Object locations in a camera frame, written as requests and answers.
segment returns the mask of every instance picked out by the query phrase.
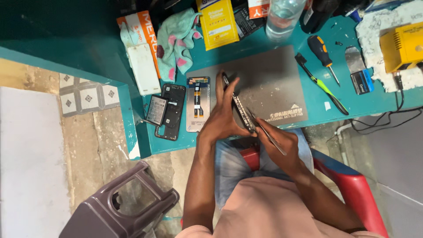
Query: yellow package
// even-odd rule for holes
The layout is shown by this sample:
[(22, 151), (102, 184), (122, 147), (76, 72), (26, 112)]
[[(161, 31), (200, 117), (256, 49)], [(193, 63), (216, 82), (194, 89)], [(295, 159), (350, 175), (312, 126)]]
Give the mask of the yellow package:
[(231, 0), (196, 0), (206, 50), (239, 41)]

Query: man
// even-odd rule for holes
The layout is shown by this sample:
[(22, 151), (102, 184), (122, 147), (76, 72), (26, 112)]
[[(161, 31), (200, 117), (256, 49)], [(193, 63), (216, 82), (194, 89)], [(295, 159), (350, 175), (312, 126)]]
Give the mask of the man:
[[(197, 136), (177, 238), (380, 238), (306, 167), (302, 160), (310, 162), (311, 155), (301, 130), (282, 131), (257, 118), (287, 152), (283, 156), (259, 127), (251, 135), (235, 123), (231, 102), (239, 78), (224, 90), (222, 72), (216, 76), (216, 106)], [(251, 173), (230, 142), (218, 141), (231, 135), (258, 136), (258, 172)], [(222, 211), (213, 231), (216, 203)]]

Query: plastic water bottle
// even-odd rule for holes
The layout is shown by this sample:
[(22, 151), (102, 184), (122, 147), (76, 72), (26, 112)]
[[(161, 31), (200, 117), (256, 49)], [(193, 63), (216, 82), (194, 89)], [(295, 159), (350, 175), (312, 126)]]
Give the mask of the plastic water bottle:
[(282, 42), (291, 35), (307, 0), (270, 0), (266, 35), (273, 42)]

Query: hand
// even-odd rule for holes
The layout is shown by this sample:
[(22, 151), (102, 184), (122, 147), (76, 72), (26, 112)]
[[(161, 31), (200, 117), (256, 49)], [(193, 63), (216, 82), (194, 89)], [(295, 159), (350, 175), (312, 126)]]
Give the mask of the hand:
[(261, 118), (257, 118), (257, 122), (276, 140), (279, 146), (285, 150), (284, 156), (274, 144), (267, 138), (265, 132), (256, 127), (258, 138), (266, 148), (270, 159), (278, 165), (287, 175), (293, 177), (302, 167), (302, 161), (298, 157), (298, 137), (295, 133), (283, 131), (272, 126)]
[(216, 75), (216, 106), (211, 111), (210, 117), (198, 134), (197, 139), (203, 138), (214, 144), (217, 140), (232, 135), (257, 136), (257, 134), (250, 134), (247, 129), (236, 124), (232, 114), (232, 94), (239, 78), (237, 77), (226, 90), (223, 90), (222, 73), (223, 70)]

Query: dark bottle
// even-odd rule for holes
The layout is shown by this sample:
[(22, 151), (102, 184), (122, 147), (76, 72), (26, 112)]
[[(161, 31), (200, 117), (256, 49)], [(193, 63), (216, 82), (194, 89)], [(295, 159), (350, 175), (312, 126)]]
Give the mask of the dark bottle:
[(318, 32), (326, 21), (338, 8), (341, 0), (313, 0), (308, 10), (303, 10), (299, 19), (302, 31), (314, 34)]

